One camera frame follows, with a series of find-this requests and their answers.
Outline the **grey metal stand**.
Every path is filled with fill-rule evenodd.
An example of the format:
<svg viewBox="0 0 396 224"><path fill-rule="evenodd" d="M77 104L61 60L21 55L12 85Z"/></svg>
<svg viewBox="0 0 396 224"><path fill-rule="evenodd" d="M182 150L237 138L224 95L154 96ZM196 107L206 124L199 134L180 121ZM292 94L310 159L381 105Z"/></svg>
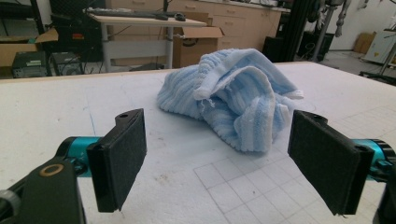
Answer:
<svg viewBox="0 0 396 224"><path fill-rule="evenodd" d="M352 0L319 0L319 17L317 20L317 28L320 30L320 33L311 58L313 62L318 61L318 54L320 52L324 36L326 35L327 29L329 27L332 14L339 6L341 6L342 9L338 15L334 36L340 37L342 35L342 27L344 25L345 18L347 16L347 10L351 2Z"/></svg>

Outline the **open cardboard box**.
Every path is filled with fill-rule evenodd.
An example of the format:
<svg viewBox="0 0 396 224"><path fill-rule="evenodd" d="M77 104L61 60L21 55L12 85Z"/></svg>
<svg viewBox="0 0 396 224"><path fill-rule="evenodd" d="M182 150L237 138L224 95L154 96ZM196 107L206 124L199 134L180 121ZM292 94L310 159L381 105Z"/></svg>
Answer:
<svg viewBox="0 0 396 224"><path fill-rule="evenodd" d="M197 64L205 54L218 50L223 38L219 27L181 27L174 29L173 67Z"/></svg>

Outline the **white board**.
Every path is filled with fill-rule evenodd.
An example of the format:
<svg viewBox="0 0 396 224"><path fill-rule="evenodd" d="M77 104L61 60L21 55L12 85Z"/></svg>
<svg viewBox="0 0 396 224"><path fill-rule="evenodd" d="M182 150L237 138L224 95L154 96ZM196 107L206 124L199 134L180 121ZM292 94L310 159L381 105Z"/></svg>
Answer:
<svg viewBox="0 0 396 224"><path fill-rule="evenodd" d="M363 60L372 63L384 63L394 43L396 43L396 32L380 31L376 33Z"/></svg>

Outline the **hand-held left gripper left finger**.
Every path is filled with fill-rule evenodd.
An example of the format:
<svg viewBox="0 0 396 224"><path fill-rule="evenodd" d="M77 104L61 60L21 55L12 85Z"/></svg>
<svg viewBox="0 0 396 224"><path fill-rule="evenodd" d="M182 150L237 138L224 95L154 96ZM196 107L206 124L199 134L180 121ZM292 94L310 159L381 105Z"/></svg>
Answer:
<svg viewBox="0 0 396 224"><path fill-rule="evenodd" d="M115 126L88 146L98 211L121 210L147 155L144 109L121 113Z"/></svg>

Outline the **black metal frame post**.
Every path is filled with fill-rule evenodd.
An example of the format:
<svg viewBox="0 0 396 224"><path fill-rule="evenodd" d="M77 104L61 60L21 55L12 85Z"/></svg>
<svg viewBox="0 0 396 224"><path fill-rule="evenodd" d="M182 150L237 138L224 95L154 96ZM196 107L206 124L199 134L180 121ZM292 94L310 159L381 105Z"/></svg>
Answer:
<svg viewBox="0 0 396 224"><path fill-rule="evenodd" d="M292 62L296 53L301 34L304 32L306 15L309 11L311 0L294 0L290 11L290 20L286 27L283 46L281 48L281 61Z"/></svg>

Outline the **black computer tower green label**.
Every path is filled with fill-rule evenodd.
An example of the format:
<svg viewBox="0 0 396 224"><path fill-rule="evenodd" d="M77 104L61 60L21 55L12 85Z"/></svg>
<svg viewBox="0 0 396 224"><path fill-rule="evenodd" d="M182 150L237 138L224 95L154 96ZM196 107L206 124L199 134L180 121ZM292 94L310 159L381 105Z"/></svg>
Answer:
<svg viewBox="0 0 396 224"><path fill-rule="evenodd" d="M14 78L45 77L49 73L44 51L17 52L12 64Z"/></svg>

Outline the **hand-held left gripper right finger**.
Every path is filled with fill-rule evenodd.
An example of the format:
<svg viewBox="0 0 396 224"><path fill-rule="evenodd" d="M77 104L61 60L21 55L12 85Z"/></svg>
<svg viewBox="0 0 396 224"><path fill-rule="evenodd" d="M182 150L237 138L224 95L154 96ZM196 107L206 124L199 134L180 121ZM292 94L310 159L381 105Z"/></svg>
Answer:
<svg viewBox="0 0 396 224"><path fill-rule="evenodd" d="M372 149L337 132L322 116L296 110L288 154L333 214L356 213Z"/></svg>

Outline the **small black box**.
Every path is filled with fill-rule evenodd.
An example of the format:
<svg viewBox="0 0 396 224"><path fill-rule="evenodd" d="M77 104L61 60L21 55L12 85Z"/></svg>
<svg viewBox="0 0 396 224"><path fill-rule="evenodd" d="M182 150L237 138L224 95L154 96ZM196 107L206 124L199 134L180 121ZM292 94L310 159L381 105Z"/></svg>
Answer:
<svg viewBox="0 0 396 224"><path fill-rule="evenodd" d="M284 39L282 37L267 36L264 41L262 53L273 63L282 61L282 47Z"/></svg>

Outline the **white foam mat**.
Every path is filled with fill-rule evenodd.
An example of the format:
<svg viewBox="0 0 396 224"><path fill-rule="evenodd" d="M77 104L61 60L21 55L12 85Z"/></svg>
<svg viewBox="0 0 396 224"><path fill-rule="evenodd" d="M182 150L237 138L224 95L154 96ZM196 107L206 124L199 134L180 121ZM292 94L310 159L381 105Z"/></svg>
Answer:
<svg viewBox="0 0 396 224"><path fill-rule="evenodd" d="M242 152L203 120L164 111L176 71L0 80L0 221L11 224L366 224L396 190L396 87L317 63L275 67L320 115L374 151L357 211L335 215L288 154ZM98 211L87 148L144 109L147 155L121 210Z"/></svg>

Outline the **blue striped towel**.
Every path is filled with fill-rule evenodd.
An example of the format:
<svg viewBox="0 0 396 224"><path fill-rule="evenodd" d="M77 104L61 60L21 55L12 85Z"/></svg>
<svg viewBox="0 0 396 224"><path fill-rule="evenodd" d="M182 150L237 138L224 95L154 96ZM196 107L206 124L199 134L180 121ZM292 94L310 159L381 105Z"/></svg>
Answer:
<svg viewBox="0 0 396 224"><path fill-rule="evenodd" d="M255 49L223 49L165 77L160 109L205 121L242 152L266 152L304 93Z"/></svg>

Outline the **black keyboard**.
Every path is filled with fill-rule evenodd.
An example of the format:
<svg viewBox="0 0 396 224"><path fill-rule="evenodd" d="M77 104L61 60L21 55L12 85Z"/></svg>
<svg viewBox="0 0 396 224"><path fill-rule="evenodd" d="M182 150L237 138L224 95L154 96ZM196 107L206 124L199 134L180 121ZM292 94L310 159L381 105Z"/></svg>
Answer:
<svg viewBox="0 0 396 224"><path fill-rule="evenodd" d="M124 17L124 18L146 18L167 21L168 16L162 13L150 13L150 12L137 12L120 9L108 9L108 8L87 8L87 13L95 16L107 16L107 17Z"/></svg>

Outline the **wooden drawer cabinet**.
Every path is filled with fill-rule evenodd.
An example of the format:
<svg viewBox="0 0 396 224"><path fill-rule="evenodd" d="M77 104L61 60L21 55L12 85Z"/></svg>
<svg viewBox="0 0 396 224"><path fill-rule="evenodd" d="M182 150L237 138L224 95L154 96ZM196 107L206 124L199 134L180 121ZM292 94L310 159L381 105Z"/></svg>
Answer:
<svg viewBox="0 0 396 224"><path fill-rule="evenodd" d="M163 0L106 0L108 8L161 10ZM254 48L262 50L267 36L276 36L282 11L277 7L264 7L231 0L169 0L168 11L199 12L208 14L209 25L219 27L224 37L218 49ZM115 40L161 39L164 29L144 26L108 26Z"/></svg>

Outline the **black equipment rack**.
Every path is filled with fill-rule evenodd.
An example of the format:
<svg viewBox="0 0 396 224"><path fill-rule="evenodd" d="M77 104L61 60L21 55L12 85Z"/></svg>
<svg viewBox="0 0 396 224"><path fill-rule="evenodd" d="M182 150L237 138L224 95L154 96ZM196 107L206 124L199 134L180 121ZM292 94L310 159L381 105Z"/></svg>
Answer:
<svg viewBox="0 0 396 224"><path fill-rule="evenodd" d="M105 0L49 0L52 27L58 40L49 45L52 52L73 52L84 63L103 60L102 29L86 9L105 7Z"/></svg>

